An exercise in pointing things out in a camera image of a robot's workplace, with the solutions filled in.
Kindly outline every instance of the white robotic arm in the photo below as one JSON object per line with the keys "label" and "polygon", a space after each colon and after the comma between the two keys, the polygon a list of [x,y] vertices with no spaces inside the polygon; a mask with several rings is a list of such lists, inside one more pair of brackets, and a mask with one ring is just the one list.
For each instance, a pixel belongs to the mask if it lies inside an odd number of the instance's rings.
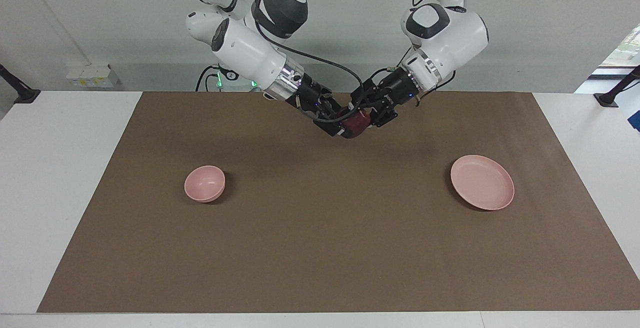
{"label": "white robotic arm", "polygon": [[378,84],[371,79],[360,84],[349,105],[342,107],[329,89],[278,50],[306,20],[307,0],[256,0],[243,19],[220,8],[214,13],[193,12],[186,25],[221,63],[257,82],[270,97],[315,114],[315,125],[328,134],[345,138],[393,120],[397,105],[437,89],[489,42],[484,21],[467,11],[466,0],[414,6],[401,22],[414,52]]}

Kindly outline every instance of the black pole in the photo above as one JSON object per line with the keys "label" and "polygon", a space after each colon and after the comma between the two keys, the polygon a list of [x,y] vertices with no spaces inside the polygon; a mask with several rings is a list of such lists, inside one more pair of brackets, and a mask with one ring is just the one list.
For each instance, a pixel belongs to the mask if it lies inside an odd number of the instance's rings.
{"label": "black pole", "polygon": [[594,97],[602,107],[617,107],[618,105],[615,103],[616,96],[635,80],[640,80],[640,65],[636,66],[631,73],[622,78],[613,89],[607,93],[595,93]]}
{"label": "black pole", "polygon": [[14,103],[31,103],[41,92],[39,89],[29,87],[25,82],[11,74],[2,64],[0,64],[0,77],[4,78],[18,92],[18,98],[13,101]]}

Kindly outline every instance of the table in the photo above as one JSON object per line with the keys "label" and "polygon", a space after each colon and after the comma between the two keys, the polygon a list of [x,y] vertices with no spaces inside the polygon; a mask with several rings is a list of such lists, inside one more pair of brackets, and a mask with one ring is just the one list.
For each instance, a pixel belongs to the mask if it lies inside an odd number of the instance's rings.
{"label": "table", "polygon": [[[35,314],[139,92],[44,91],[0,121],[0,326],[636,327],[626,312]],[[640,139],[590,95],[535,94],[636,274]],[[69,174],[69,166],[80,172]]]}

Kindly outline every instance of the pink bowl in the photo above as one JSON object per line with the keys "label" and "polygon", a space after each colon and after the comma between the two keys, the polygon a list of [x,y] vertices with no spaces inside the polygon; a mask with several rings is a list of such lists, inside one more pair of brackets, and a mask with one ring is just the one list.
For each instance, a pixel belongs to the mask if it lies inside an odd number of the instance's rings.
{"label": "pink bowl", "polygon": [[184,192],[199,203],[215,201],[225,190],[225,174],[220,168],[205,165],[192,171],[184,181]]}
{"label": "pink bowl", "polygon": [[514,200],[514,181],[509,173],[482,155],[465,155],[455,161],[451,182],[460,197],[482,210],[501,210]]}

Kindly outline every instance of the plate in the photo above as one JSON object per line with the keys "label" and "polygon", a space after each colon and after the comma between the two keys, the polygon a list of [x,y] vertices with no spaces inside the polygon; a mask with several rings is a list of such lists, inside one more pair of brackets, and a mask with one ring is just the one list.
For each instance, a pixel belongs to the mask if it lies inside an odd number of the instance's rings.
{"label": "plate", "polygon": [[482,210],[496,211],[514,200],[514,181],[497,162],[482,155],[465,155],[451,166],[451,182],[465,201]]}

